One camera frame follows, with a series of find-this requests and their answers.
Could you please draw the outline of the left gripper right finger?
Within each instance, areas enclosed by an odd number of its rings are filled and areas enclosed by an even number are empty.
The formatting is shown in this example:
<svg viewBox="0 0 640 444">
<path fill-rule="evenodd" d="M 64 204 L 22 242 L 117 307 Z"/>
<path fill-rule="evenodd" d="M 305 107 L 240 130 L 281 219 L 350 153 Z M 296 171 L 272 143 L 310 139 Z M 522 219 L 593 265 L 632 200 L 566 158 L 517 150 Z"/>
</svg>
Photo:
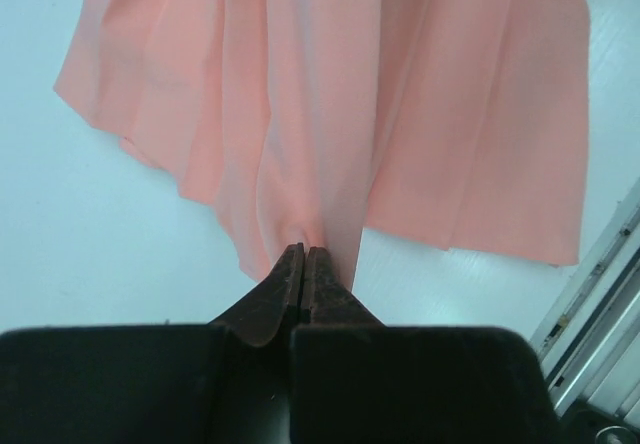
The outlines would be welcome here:
<svg viewBox="0 0 640 444">
<path fill-rule="evenodd" d="M 306 256 L 299 294 L 299 323 L 306 325 L 382 326 L 353 293 L 343 286 L 325 248 Z"/>
</svg>

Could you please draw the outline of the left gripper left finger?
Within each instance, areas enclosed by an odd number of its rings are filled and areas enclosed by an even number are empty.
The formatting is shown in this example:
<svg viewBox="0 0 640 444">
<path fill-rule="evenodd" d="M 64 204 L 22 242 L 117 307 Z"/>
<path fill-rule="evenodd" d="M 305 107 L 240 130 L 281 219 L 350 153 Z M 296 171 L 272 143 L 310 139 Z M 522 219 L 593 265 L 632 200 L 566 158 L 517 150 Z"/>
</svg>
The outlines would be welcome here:
<svg viewBox="0 0 640 444">
<path fill-rule="evenodd" d="M 269 345 L 298 322 L 303 272 L 304 246 L 287 246 L 269 274 L 211 323 L 225 326 L 251 347 Z"/>
</svg>

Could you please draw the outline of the pink pleated skirt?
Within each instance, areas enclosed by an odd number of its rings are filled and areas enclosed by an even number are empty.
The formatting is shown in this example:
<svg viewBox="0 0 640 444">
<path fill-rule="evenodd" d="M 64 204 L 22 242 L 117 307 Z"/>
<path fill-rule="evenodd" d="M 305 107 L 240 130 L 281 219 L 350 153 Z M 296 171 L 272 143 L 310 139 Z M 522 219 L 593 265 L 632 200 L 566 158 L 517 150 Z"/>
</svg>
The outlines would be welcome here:
<svg viewBox="0 0 640 444">
<path fill-rule="evenodd" d="M 211 206 L 261 280 L 364 229 L 574 265 L 586 0 L 84 0 L 56 93 Z"/>
</svg>

